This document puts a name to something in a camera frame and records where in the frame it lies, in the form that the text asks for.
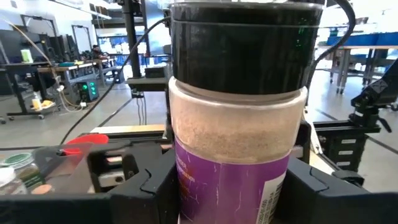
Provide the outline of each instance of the white label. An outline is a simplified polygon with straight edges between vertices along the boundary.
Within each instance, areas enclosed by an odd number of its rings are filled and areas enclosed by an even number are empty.
[[[358,111],[355,111],[355,112],[354,112],[354,114],[356,114],[356,115],[358,115],[358,116],[360,116],[360,117],[362,117],[362,116],[363,116],[363,114],[362,114],[362,113],[360,113],[360,112],[358,112]]]
[[[354,144],[354,143],[356,143],[356,139],[344,139],[344,140],[341,140],[341,143],[342,144]]]
[[[337,162],[336,163],[336,165],[338,165],[338,166],[348,166],[350,164],[351,164],[350,162]]]
[[[339,155],[352,155],[354,151],[340,151],[338,152]]]
[[[283,173],[264,183],[256,224],[269,224],[272,221],[285,175],[286,173]]]

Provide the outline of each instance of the green jar lid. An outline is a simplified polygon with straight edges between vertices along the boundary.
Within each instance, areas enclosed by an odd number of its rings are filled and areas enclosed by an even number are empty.
[[[33,162],[33,157],[31,153],[20,153],[5,158],[5,160],[1,162],[1,165],[3,167],[12,167],[14,169],[18,169],[32,162]]]

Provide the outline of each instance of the wooden board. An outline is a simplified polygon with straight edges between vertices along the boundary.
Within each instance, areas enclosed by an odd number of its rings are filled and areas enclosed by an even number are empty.
[[[328,49],[331,46],[319,46],[318,49]],[[339,47],[340,50],[344,49],[398,49],[398,45],[391,46],[342,46]]]
[[[93,65],[96,65],[96,63],[91,62],[91,63],[84,63],[83,65],[74,65],[74,66],[69,66],[69,67],[54,67],[53,69],[56,72],[65,72],[65,71],[69,71],[69,70],[90,67]],[[39,73],[46,73],[46,72],[52,72],[52,69],[50,67],[42,67],[42,68],[37,68],[37,71]]]
[[[140,126],[110,126],[94,128],[91,133],[111,134],[111,133],[131,133],[141,131],[164,131],[164,124],[151,124]]]

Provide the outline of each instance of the person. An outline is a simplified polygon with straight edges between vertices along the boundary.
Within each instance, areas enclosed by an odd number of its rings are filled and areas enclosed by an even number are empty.
[[[107,59],[108,57],[101,51],[98,45],[93,45],[93,59]]]

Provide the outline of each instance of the bottle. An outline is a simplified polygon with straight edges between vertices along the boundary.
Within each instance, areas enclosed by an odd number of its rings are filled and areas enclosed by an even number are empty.
[[[24,183],[11,167],[0,168],[0,195],[27,194]]]
[[[322,8],[171,4],[181,224],[272,221],[307,99]]]

